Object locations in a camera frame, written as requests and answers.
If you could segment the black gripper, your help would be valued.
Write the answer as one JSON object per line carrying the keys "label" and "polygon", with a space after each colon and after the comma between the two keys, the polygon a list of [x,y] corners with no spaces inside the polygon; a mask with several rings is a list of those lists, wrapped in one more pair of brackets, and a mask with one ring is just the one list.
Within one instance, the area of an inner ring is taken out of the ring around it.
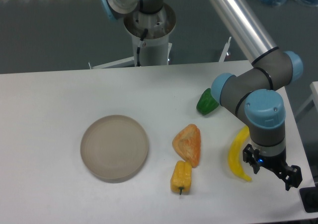
{"label": "black gripper", "polygon": [[264,167],[274,174],[282,174],[286,191],[291,188],[298,188],[303,180],[299,166],[287,165],[286,149],[275,156],[264,156],[260,154],[260,150],[254,149],[251,144],[247,144],[242,151],[242,158],[245,163],[248,163],[253,168],[254,174],[259,172],[260,167]]}

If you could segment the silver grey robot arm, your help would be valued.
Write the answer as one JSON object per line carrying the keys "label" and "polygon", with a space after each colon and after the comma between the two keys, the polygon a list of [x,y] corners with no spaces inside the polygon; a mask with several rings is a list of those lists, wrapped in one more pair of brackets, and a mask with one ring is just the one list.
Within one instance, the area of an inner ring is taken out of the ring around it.
{"label": "silver grey robot arm", "polygon": [[[134,46],[135,66],[168,63],[168,36],[176,19],[163,0],[100,0],[110,19],[124,20]],[[224,73],[212,83],[212,97],[245,123],[252,143],[242,154],[254,173],[261,167],[285,183],[299,187],[301,169],[286,163],[285,107],[278,89],[303,73],[294,52],[283,52],[274,43],[245,0],[209,0],[250,61],[252,69],[235,76]]]}

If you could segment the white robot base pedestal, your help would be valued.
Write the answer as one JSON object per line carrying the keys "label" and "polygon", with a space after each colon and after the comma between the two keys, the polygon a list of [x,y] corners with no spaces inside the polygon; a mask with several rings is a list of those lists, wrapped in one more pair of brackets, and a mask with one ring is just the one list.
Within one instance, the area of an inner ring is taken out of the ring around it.
{"label": "white robot base pedestal", "polygon": [[163,4],[154,14],[136,11],[123,20],[132,39],[133,56],[90,67],[91,69],[168,65],[172,43],[169,36],[176,25],[173,9]]}

